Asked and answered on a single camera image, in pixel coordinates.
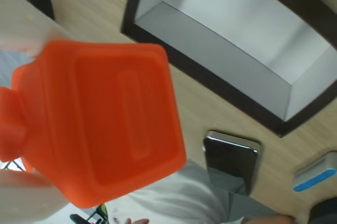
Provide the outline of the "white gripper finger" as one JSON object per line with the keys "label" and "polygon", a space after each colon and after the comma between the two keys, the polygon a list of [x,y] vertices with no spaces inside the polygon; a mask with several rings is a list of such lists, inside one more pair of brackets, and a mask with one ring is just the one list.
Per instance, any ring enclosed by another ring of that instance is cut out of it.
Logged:
{"label": "white gripper finger", "polygon": [[37,172],[1,170],[1,223],[34,223],[69,204],[65,196]]}
{"label": "white gripper finger", "polygon": [[27,0],[1,0],[1,49],[35,57],[47,43],[59,39],[71,35]]}

